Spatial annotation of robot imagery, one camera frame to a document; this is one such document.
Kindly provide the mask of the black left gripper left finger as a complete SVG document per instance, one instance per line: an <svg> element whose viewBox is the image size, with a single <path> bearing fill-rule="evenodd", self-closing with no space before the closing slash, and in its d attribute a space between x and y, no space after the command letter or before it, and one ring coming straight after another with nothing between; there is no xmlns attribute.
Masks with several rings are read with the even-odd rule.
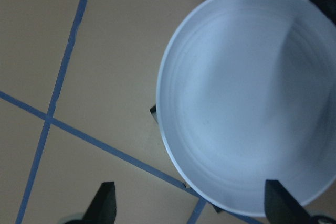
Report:
<svg viewBox="0 0 336 224"><path fill-rule="evenodd" d="M114 182L104 182L86 210L84 223L114 223L116 220L116 191Z"/></svg>

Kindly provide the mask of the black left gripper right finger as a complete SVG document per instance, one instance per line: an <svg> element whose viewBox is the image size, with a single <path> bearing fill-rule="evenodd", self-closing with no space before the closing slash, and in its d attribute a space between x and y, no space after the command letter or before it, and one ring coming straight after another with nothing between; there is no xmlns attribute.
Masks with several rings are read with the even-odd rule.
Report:
<svg viewBox="0 0 336 224"><path fill-rule="evenodd" d="M265 181L264 211L269 223L309 223L310 215L278 181Z"/></svg>

